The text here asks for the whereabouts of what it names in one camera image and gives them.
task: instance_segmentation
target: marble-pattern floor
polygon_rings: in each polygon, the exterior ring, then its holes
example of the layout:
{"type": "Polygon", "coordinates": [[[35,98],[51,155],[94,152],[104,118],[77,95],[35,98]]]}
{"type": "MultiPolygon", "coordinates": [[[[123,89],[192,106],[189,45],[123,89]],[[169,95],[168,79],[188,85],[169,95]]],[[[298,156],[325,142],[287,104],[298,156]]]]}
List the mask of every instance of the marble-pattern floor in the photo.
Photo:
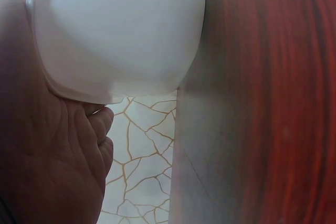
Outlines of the marble-pattern floor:
{"type": "Polygon", "coordinates": [[[109,107],[114,162],[98,224],[168,223],[176,92],[109,107]]]}

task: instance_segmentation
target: cracked pattern tile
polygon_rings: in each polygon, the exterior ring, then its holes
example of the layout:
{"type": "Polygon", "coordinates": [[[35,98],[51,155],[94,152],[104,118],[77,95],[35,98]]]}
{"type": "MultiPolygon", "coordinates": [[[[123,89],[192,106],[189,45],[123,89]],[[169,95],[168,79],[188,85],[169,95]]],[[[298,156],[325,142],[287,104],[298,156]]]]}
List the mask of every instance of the cracked pattern tile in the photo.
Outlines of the cracked pattern tile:
{"type": "Polygon", "coordinates": [[[114,163],[98,224],[168,223],[176,92],[109,105],[114,163]]]}

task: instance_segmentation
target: skin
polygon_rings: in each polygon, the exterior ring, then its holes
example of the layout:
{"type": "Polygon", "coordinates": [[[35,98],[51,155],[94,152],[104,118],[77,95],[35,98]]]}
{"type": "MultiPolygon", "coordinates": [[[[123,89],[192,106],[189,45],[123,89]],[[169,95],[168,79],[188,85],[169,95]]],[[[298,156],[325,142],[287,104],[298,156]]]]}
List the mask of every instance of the skin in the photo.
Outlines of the skin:
{"type": "Polygon", "coordinates": [[[0,197],[9,218],[96,223],[113,160],[112,121],[108,108],[48,90],[25,0],[0,0],[0,197]]]}

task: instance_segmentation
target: tile floor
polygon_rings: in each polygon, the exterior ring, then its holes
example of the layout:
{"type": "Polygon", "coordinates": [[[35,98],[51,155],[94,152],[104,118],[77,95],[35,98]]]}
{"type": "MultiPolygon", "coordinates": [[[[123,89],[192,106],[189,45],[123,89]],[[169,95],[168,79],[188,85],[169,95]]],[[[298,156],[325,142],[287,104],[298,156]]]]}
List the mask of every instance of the tile floor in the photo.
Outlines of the tile floor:
{"type": "Polygon", "coordinates": [[[168,224],[176,92],[109,107],[114,162],[98,224],[168,224]]]}

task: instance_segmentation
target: white tile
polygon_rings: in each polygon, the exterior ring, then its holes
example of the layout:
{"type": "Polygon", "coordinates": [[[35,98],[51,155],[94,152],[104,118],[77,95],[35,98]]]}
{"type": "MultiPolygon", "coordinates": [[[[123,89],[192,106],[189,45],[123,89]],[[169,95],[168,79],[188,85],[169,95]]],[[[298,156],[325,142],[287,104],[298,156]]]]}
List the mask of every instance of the white tile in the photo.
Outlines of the white tile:
{"type": "Polygon", "coordinates": [[[168,137],[165,137],[154,130],[149,130],[146,132],[146,135],[154,141],[155,146],[160,154],[162,154],[170,145],[172,140],[168,137]]]}
{"type": "Polygon", "coordinates": [[[128,200],[125,200],[125,202],[119,207],[118,214],[125,217],[140,217],[137,208],[128,200]]]}
{"type": "Polygon", "coordinates": [[[97,224],[111,224],[119,223],[122,217],[118,215],[108,214],[106,212],[101,212],[97,224]]]}
{"type": "Polygon", "coordinates": [[[148,212],[148,213],[144,216],[144,218],[146,219],[146,221],[149,222],[149,224],[156,224],[155,217],[154,217],[154,210],[148,212]]]}
{"type": "Polygon", "coordinates": [[[169,196],[161,191],[157,179],[148,178],[127,192],[125,199],[128,199],[135,205],[159,206],[166,199],[169,199],[169,196]]]}
{"type": "Polygon", "coordinates": [[[165,159],[172,164],[173,163],[173,148],[169,147],[163,154],[162,156],[165,157],[165,159]]]}
{"type": "Polygon", "coordinates": [[[166,194],[170,194],[170,185],[171,185],[171,180],[168,178],[166,175],[159,175],[157,177],[158,181],[160,182],[160,185],[162,187],[162,190],[166,194]]]}
{"type": "Polygon", "coordinates": [[[143,218],[128,218],[131,224],[148,224],[143,218]]]}
{"type": "Polygon", "coordinates": [[[112,128],[107,134],[113,141],[114,152],[113,158],[124,164],[131,160],[128,153],[127,130],[130,121],[124,114],[114,117],[112,128]]]}
{"type": "Polygon", "coordinates": [[[174,101],[176,100],[176,96],[177,96],[177,92],[174,91],[171,94],[163,96],[163,97],[155,97],[155,96],[147,95],[145,97],[136,97],[134,98],[134,100],[142,104],[145,104],[146,106],[151,107],[158,102],[174,101]]]}
{"type": "Polygon", "coordinates": [[[122,173],[122,166],[117,162],[113,162],[112,167],[106,177],[106,183],[119,178],[120,176],[122,176],[122,173]]]}
{"type": "Polygon", "coordinates": [[[134,171],[134,169],[136,168],[139,162],[140,162],[140,159],[136,159],[136,160],[133,160],[125,164],[124,169],[125,169],[126,179],[131,175],[132,171],[134,171]]]}
{"type": "Polygon", "coordinates": [[[132,102],[125,113],[133,123],[144,131],[162,122],[166,116],[164,113],[156,112],[136,102],[132,102]]]}
{"type": "Polygon", "coordinates": [[[119,222],[119,224],[131,224],[131,222],[127,218],[123,218],[122,221],[119,222]]]}
{"type": "Polygon", "coordinates": [[[169,178],[172,178],[172,168],[167,169],[167,170],[164,172],[164,174],[167,175],[169,178]]]}
{"type": "Polygon", "coordinates": [[[169,102],[159,102],[152,107],[152,109],[161,111],[161,112],[171,112],[176,108],[176,101],[169,101],[169,102]]]}
{"type": "Polygon", "coordinates": [[[123,197],[125,188],[126,185],[123,177],[108,184],[105,190],[102,210],[112,214],[117,214],[118,206],[124,202],[123,197]]]}
{"type": "Polygon", "coordinates": [[[109,104],[107,105],[107,107],[109,107],[114,112],[114,114],[119,114],[125,110],[128,104],[129,100],[127,98],[124,98],[121,103],[109,104]]]}
{"type": "Polygon", "coordinates": [[[170,200],[167,200],[165,203],[163,203],[160,207],[163,210],[169,211],[169,205],[170,205],[170,200]]]}
{"type": "Polygon", "coordinates": [[[168,221],[169,213],[161,208],[155,209],[155,219],[157,222],[168,221]]]}
{"type": "Polygon", "coordinates": [[[151,141],[143,130],[131,123],[129,128],[130,153],[133,159],[143,156],[150,156],[156,152],[153,141],[151,141]]]}
{"type": "Polygon", "coordinates": [[[138,167],[127,179],[126,190],[132,189],[145,178],[154,177],[163,173],[163,171],[169,166],[170,165],[167,163],[167,161],[158,154],[142,158],[138,167]]]}
{"type": "Polygon", "coordinates": [[[162,135],[174,139],[175,134],[175,119],[173,113],[169,113],[165,120],[159,125],[153,127],[154,130],[160,132],[162,135]]]}
{"type": "Polygon", "coordinates": [[[140,214],[142,216],[144,216],[147,212],[154,210],[155,207],[147,205],[147,206],[140,206],[140,205],[136,205],[136,207],[138,208],[140,214]]]}

